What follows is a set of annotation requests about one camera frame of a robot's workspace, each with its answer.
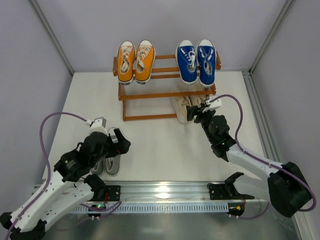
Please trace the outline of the cream platform sneaker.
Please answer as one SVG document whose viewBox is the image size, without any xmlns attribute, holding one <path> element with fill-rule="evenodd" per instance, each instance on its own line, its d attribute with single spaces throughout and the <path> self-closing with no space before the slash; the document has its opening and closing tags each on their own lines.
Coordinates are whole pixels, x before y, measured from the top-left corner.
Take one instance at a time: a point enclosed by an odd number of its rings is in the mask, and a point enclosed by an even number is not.
<svg viewBox="0 0 320 240">
<path fill-rule="evenodd" d="M 202 105 L 206 104 L 207 96 L 206 95 L 190 95 L 189 100 L 191 106 L 201 107 Z"/>
<path fill-rule="evenodd" d="M 174 96 L 170 100 L 178 121 L 182 124 L 187 124 L 187 107 L 192 105 L 190 99 L 187 96 Z"/>
</svg>

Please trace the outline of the orange sneaker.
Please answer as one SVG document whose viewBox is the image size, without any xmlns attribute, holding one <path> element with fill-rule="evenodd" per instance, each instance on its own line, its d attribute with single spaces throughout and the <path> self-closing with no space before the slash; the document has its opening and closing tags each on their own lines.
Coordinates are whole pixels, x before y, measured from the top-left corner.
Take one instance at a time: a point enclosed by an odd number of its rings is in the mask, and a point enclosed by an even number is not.
<svg viewBox="0 0 320 240">
<path fill-rule="evenodd" d="M 142 40 L 136 53 L 135 80 L 138 84 L 146 84 L 151 79 L 151 72 L 156 58 L 156 50 L 149 40 Z"/>
<path fill-rule="evenodd" d="M 129 85 L 133 81 L 133 66 L 136 49 L 131 41 L 124 41 L 117 52 L 117 77 L 122 85 Z"/>
</svg>

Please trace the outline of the grey sneaker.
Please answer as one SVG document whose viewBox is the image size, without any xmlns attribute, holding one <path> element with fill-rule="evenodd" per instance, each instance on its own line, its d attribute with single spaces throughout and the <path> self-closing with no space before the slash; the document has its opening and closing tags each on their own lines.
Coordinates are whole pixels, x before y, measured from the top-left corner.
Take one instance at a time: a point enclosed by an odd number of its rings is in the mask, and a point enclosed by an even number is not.
<svg viewBox="0 0 320 240">
<path fill-rule="evenodd" d="M 93 168 L 91 168 L 90 172 L 93 175 L 101 175 L 104 172 L 104 160 L 101 159 L 99 162 L 97 162 Z"/>
<path fill-rule="evenodd" d="M 116 129 L 115 127 L 111 127 L 107 131 L 108 134 L 111 136 L 111 140 L 114 144 L 119 142 L 118 138 L 116 137 L 115 129 Z M 120 155 L 107 158 L 104 163 L 104 168 L 106 173 L 111 177 L 115 177 L 120 171 L 120 162 L 121 162 Z"/>
</svg>

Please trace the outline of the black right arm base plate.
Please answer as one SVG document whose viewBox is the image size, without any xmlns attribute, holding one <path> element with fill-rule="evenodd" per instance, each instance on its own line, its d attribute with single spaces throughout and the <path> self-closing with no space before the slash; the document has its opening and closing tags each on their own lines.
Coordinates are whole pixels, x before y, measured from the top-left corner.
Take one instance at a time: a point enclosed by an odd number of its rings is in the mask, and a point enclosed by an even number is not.
<svg viewBox="0 0 320 240">
<path fill-rule="evenodd" d="M 242 200 L 244 198 L 232 183 L 208 183 L 207 188 L 211 200 Z"/>
</svg>

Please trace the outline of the blue sneaker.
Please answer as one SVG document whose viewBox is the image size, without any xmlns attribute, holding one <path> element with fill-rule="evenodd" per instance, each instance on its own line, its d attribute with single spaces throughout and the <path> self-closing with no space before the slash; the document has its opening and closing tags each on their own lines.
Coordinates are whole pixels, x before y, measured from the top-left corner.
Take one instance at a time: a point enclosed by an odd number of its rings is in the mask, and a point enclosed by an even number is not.
<svg viewBox="0 0 320 240">
<path fill-rule="evenodd" d="M 183 40 L 175 51 L 175 59 L 179 68 L 181 81 L 192 85 L 197 80 L 196 50 L 190 40 Z"/>
<path fill-rule="evenodd" d="M 213 43 L 203 39 L 197 45 L 197 61 L 199 63 L 199 83 L 209 88 L 215 82 L 217 52 Z"/>
</svg>

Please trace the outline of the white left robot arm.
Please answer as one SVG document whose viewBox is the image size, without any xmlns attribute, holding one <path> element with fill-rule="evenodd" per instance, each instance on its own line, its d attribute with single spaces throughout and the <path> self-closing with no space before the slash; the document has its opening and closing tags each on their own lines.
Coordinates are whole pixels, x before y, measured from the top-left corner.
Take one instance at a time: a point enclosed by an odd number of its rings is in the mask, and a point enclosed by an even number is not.
<svg viewBox="0 0 320 240">
<path fill-rule="evenodd" d="M 46 231 L 74 207 L 90 200 L 103 199 L 107 192 L 104 181 L 91 169 L 103 159 L 126 154 L 131 142 L 118 128 L 114 135 L 92 132 L 77 147 L 54 165 L 47 181 L 14 212 L 0 216 L 8 230 L 6 239 L 41 240 Z"/>
</svg>

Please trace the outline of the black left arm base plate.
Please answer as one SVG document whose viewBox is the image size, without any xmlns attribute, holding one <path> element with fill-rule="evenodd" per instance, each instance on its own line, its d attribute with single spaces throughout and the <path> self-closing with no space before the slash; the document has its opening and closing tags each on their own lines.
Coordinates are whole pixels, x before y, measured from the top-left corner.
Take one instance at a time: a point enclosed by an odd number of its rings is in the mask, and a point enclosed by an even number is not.
<svg viewBox="0 0 320 240">
<path fill-rule="evenodd" d="M 106 185 L 93 191 L 91 202 L 118 202 L 121 195 L 120 185 Z"/>
</svg>

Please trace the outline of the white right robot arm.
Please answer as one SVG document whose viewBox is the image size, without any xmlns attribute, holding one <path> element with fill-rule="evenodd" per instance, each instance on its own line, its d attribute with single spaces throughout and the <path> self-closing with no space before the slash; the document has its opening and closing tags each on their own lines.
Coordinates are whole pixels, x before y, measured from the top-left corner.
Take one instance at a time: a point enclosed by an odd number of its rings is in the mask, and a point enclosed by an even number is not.
<svg viewBox="0 0 320 240">
<path fill-rule="evenodd" d="M 216 157 L 255 175 L 254 178 L 242 172 L 231 175 L 224 181 L 228 194 L 263 199 L 287 218 L 302 211 L 309 201 L 316 204 L 315 196 L 295 163 L 282 164 L 245 149 L 230 136 L 226 118 L 217 115 L 215 108 L 202 105 L 188 106 L 186 110 L 188 121 L 201 124 Z"/>
</svg>

